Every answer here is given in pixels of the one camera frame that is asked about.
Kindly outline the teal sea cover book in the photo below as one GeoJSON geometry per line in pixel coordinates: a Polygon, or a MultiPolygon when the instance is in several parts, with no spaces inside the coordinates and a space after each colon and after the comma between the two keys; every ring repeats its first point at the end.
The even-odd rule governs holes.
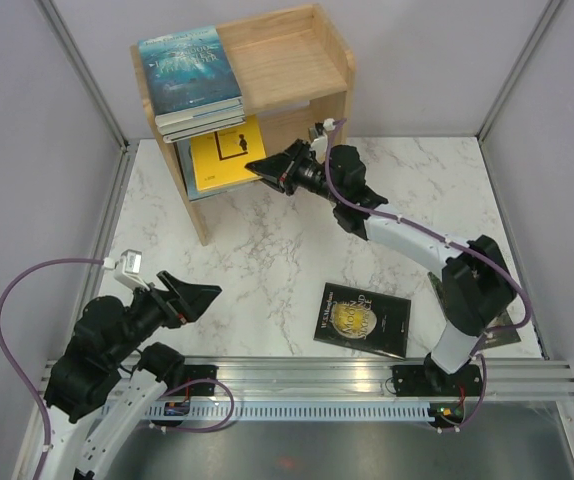
{"type": "Polygon", "coordinates": [[[137,43],[156,125],[243,114],[242,92],[215,26],[137,43]]]}

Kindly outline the grey white book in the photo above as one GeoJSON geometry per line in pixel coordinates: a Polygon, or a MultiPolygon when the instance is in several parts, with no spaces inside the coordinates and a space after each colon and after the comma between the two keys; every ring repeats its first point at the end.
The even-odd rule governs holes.
{"type": "Polygon", "coordinates": [[[243,120],[245,118],[244,114],[238,114],[238,115],[231,115],[231,116],[212,116],[212,117],[201,117],[201,118],[196,118],[196,119],[191,119],[191,120],[187,120],[184,122],[176,122],[170,125],[166,125],[166,126],[160,126],[158,128],[158,132],[165,136],[165,135],[171,135],[171,134],[176,134],[176,133],[182,133],[182,132],[187,132],[187,131],[193,131],[193,130],[202,130],[205,129],[207,127],[216,127],[216,126],[220,126],[221,124],[225,125],[225,124],[229,124],[232,123],[234,121],[239,121],[239,120],[243,120]]]}

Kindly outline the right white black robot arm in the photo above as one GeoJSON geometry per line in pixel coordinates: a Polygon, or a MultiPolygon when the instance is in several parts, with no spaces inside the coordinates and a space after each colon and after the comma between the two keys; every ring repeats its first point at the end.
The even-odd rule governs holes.
{"type": "Polygon", "coordinates": [[[438,277],[446,326],[425,357],[423,378],[438,394],[455,387],[484,330],[517,296],[505,278],[508,269],[498,244],[481,235],[457,248],[424,226],[413,227],[368,187],[366,166],[353,146],[334,146],[329,159],[319,161],[309,143],[297,140],[245,168],[282,194],[303,188],[333,202],[344,231],[389,247],[438,277]]]}

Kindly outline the Robinson Crusoe purple book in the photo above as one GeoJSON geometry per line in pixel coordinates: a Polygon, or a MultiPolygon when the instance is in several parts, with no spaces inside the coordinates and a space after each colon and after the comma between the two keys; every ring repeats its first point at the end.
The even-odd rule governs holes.
{"type": "Polygon", "coordinates": [[[201,136],[216,131],[220,131],[227,128],[232,128],[241,124],[244,124],[244,120],[238,120],[229,123],[220,123],[212,126],[197,127],[194,129],[187,129],[181,132],[175,132],[172,134],[163,135],[162,139],[165,143],[174,143],[181,140],[191,139],[196,136],[201,136]]]}

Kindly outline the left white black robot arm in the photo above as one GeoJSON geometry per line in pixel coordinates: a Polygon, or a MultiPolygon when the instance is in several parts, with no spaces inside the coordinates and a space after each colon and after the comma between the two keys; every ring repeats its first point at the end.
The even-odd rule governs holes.
{"type": "Polygon", "coordinates": [[[221,288],[166,271],[157,277],[161,288],[131,268],[116,268],[114,278],[131,291],[131,303],[101,296],[85,306],[44,392],[51,425],[36,478],[102,479],[155,401],[172,396],[187,413],[193,397],[220,387],[215,367],[192,367],[165,344],[143,343],[160,328],[196,322],[221,288]]]}

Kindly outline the light blue book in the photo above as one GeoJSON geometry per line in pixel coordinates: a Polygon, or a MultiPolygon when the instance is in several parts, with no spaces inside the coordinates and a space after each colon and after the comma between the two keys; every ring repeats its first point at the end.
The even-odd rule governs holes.
{"type": "Polygon", "coordinates": [[[214,190],[201,192],[197,188],[195,171],[193,166],[193,158],[191,154],[191,146],[189,140],[181,140],[175,143],[176,152],[179,157],[179,165],[181,167],[184,183],[188,195],[188,199],[192,202],[204,200],[216,195],[229,193],[242,188],[245,188],[249,183],[240,183],[235,185],[229,185],[225,187],[219,187],[214,190]]]}

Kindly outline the black Moon and Sixpence book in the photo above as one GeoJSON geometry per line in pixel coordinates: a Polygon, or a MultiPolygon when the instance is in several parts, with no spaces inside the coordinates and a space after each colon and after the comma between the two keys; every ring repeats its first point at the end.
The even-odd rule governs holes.
{"type": "Polygon", "coordinates": [[[405,359],[411,307],[406,298],[326,283],[313,339],[405,359]]]}

